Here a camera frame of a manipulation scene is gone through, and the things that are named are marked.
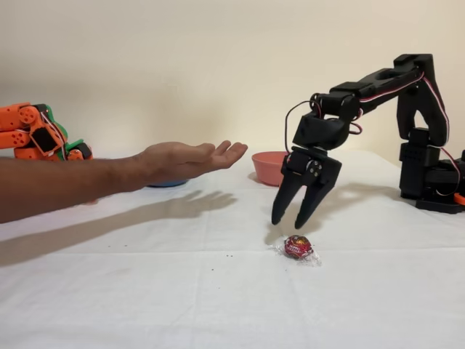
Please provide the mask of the person's bare hand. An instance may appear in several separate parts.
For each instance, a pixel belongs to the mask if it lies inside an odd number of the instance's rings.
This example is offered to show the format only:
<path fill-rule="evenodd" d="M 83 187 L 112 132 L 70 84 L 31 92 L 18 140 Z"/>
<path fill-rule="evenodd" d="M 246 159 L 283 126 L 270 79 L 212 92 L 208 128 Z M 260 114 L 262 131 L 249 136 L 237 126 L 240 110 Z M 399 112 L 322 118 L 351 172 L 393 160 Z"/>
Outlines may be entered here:
<path fill-rule="evenodd" d="M 226 140 L 187 145 L 167 142 L 151 145 L 134 157 L 144 180 L 149 184 L 190 180 L 209 172 L 228 169 L 246 153 L 248 146 Z"/>

